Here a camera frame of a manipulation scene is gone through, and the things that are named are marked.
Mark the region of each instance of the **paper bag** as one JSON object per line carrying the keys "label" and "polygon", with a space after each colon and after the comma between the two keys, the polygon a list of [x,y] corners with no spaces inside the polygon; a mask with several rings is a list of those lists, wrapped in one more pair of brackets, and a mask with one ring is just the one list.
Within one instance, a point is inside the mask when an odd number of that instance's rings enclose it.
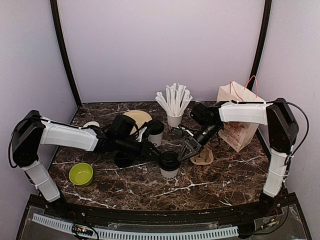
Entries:
{"label": "paper bag", "polygon": [[[219,87],[217,101],[231,100],[239,102],[264,102],[264,100],[258,97],[257,94],[235,81],[230,82],[228,85]],[[239,152],[251,142],[258,126],[259,124],[256,123],[228,122],[224,124],[224,129],[219,131],[219,136],[234,150]]]}

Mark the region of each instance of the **marble countertop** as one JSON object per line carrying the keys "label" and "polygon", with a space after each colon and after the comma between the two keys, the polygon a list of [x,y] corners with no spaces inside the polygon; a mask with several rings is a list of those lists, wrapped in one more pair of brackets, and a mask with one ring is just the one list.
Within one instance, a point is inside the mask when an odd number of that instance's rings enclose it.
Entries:
{"label": "marble countertop", "polygon": [[[189,116],[194,103],[186,109],[182,124],[199,128]],[[160,151],[179,152],[183,139],[169,131],[165,111],[156,102],[87,103],[72,122],[83,126],[96,121],[110,124],[117,114],[142,110],[165,125]],[[269,161],[255,136],[237,153],[226,142],[214,137],[209,143],[214,161],[207,166],[182,162],[174,181],[163,179],[158,163],[136,160],[127,168],[118,168],[114,153],[98,154],[81,149],[60,147],[49,173],[70,203],[87,206],[141,211],[199,210],[241,205],[259,200],[266,181]],[[69,171],[77,163],[88,163],[94,171],[89,186],[73,185]]]}

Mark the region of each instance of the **black cup lid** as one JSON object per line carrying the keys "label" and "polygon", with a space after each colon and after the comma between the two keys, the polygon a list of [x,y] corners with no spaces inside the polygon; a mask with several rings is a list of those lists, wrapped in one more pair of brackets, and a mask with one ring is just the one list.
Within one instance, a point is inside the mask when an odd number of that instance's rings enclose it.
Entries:
{"label": "black cup lid", "polygon": [[151,135],[158,135],[165,130],[165,125],[156,119],[148,121],[147,126],[150,128]]}
{"label": "black cup lid", "polygon": [[165,171],[171,172],[178,169],[181,162],[178,161],[178,153],[174,151],[165,151],[159,158],[159,166]]}
{"label": "black cup lid", "polygon": [[134,159],[130,155],[119,151],[114,156],[114,163],[119,168],[127,168],[134,163]]}

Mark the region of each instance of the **plate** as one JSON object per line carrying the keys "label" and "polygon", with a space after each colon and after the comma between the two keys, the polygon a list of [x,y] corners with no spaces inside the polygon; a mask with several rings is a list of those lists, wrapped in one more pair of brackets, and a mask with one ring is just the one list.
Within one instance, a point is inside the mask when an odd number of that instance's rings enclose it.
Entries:
{"label": "plate", "polygon": [[[145,111],[140,111],[140,110],[127,111],[123,115],[126,115],[134,119],[138,128],[140,128],[145,122],[149,122],[152,120],[152,117],[150,116],[149,113]],[[133,134],[135,131],[136,131],[136,128],[134,127],[130,134]]]}

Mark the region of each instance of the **white straw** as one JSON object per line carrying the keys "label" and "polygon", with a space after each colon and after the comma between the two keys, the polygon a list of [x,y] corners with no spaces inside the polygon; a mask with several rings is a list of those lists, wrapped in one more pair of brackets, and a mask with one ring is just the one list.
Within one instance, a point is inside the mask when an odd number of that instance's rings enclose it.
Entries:
{"label": "white straw", "polygon": [[184,114],[185,109],[193,99],[187,86],[179,83],[173,83],[172,86],[166,85],[165,94],[166,99],[162,92],[157,92],[155,100],[172,117],[180,117]]}

